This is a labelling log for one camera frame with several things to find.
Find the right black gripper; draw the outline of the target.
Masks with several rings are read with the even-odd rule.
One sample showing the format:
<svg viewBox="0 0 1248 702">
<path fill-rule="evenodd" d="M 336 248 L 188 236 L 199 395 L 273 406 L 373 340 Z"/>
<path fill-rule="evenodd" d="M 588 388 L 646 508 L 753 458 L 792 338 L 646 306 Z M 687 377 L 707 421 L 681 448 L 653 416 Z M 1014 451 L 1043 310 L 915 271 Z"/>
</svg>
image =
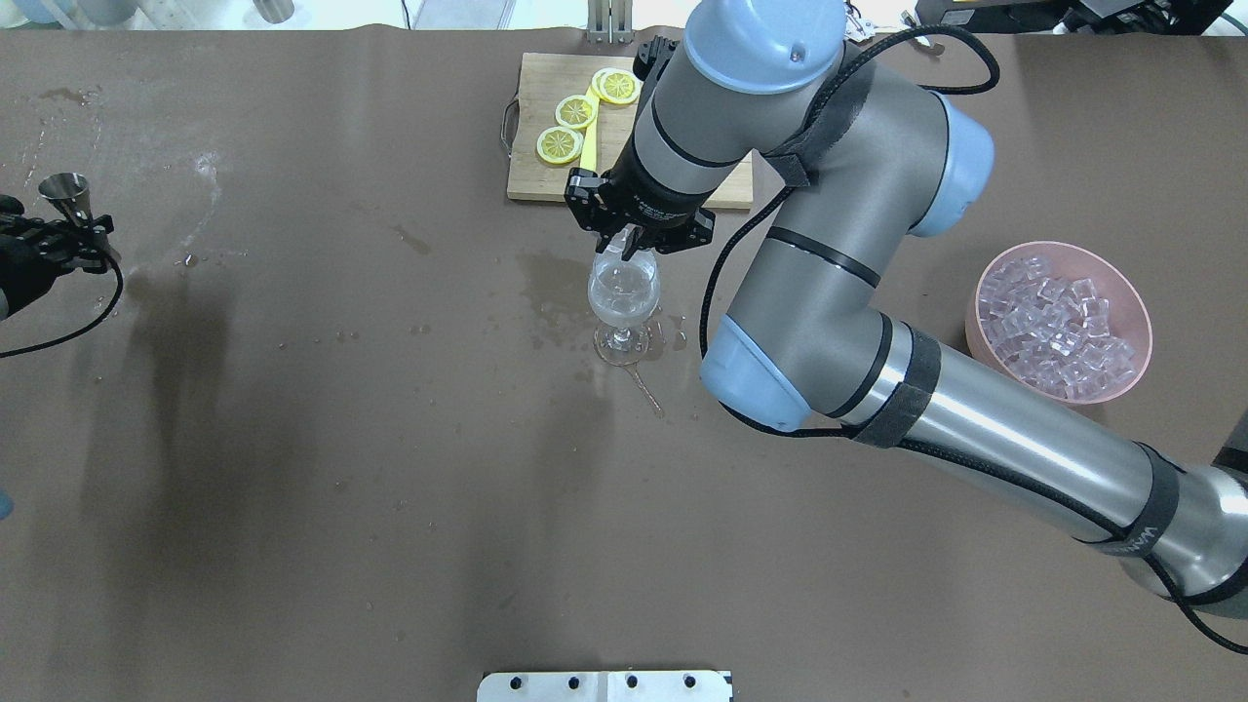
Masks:
<svg viewBox="0 0 1248 702">
<path fill-rule="evenodd" d="M 625 262 L 645 250 L 676 254 L 713 244 L 715 215 L 705 209 L 708 199 L 630 172 L 573 167 L 567 174 L 565 204 L 577 226 L 597 236 L 597 256 L 622 256 Z"/>
</svg>

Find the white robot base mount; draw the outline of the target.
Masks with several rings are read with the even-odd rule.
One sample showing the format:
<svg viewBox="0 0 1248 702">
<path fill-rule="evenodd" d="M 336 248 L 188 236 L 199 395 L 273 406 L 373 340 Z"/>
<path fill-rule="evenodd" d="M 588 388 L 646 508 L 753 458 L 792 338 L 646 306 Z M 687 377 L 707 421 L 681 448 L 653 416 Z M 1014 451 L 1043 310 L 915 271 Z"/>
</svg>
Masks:
<svg viewBox="0 0 1248 702">
<path fill-rule="evenodd" d="M 480 680 L 477 701 L 734 701 L 730 672 L 618 670 L 495 672 Z"/>
</svg>

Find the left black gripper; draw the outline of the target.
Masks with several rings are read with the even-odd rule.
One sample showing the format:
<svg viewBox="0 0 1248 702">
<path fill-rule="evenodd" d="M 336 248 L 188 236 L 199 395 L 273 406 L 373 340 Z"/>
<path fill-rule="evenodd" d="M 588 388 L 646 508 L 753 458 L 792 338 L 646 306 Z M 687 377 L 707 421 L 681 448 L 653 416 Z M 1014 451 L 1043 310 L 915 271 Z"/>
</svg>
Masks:
<svg viewBox="0 0 1248 702">
<path fill-rule="evenodd" d="M 110 270 L 114 217 L 77 219 L 70 205 L 54 206 L 62 219 L 27 217 L 17 197 L 1 196 L 1 320 L 45 296 L 62 276 Z"/>
</svg>

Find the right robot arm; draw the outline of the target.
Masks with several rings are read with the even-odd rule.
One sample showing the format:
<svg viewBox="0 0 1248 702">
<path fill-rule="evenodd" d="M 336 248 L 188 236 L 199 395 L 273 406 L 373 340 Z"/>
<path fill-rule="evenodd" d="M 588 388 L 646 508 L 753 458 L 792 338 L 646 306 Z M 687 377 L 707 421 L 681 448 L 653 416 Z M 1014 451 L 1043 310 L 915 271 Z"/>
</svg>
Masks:
<svg viewBox="0 0 1248 702">
<path fill-rule="evenodd" d="M 874 310 L 902 240 L 953 227 L 993 137 L 845 40 L 842 5 L 703 1 L 643 44 L 636 120 L 612 169 L 575 167 L 579 226 L 625 256 L 709 244 L 706 201 L 749 154 L 782 179 L 701 381 L 743 422 L 919 453 L 1119 560 L 1182 613 L 1246 617 L 1246 472 L 1181 467 Z"/>
</svg>

